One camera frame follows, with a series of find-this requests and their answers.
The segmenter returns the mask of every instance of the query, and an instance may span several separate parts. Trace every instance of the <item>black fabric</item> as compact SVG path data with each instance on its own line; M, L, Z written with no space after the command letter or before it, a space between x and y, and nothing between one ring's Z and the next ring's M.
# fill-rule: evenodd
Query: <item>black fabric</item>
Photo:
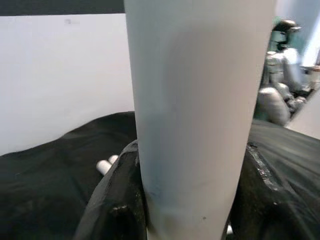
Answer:
M71 239L102 179L96 163L136 138L134 113L118 113L1 156L0 238Z
M231 225L238 239L320 239L320 140L255 120Z
M53 142L1 156L0 238L104 236L105 210L112 205L94 208L94 200L107 191L109 195L102 194L103 203L114 203L117 187L125 193L132 181L123 179L121 186L108 186L114 184L111 177L102 178L96 163L119 154L136 138L134 113L118 113L87 123ZM231 211L235 238L320 239L320 140L255 120L249 141ZM132 208L126 208L124 215L130 212ZM92 213L101 215L92 218L90 225Z
M0 16L122 14L123 0L1 0Z
M134 141L95 188L74 240L147 240L145 206Z

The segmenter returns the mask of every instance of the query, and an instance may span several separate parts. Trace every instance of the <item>white cylinder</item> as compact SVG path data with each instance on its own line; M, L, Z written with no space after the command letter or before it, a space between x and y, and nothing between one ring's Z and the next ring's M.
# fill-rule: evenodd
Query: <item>white cylinder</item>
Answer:
M106 175L109 169L111 168L111 163L106 160L98 161L96 164L96 169L102 174Z
M118 157L118 155L112 155L111 157L109 157L108 162L114 164L117 161Z
M273 0L125 0L149 240L219 240L272 29Z

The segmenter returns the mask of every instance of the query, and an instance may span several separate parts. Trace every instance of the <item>white pipe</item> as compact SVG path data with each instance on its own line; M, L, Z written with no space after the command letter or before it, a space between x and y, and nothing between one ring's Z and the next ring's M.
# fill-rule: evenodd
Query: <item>white pipe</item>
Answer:
M218 240L232 206L273 0L125 0L149 240Z
M118 157L118 155L112 155L111 157L109 157L108 162L114 164L117 161Z
M100 160L96 164L96 169L102 174L106 175L112 164L106 160Z

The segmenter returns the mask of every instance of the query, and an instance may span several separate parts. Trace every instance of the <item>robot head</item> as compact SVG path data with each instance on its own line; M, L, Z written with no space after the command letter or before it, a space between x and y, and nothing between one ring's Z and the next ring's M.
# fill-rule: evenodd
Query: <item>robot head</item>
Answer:
M283 50L288 47L292 34L298 32L301 27L292 20L281 20L272 29L272 40L277 44L278 50Z

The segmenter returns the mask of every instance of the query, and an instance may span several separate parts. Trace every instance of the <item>white backdrop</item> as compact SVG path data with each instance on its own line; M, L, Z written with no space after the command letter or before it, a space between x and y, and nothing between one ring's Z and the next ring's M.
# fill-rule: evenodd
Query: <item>white backdrop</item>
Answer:
M0 17L0 155L134 109L125 14Z

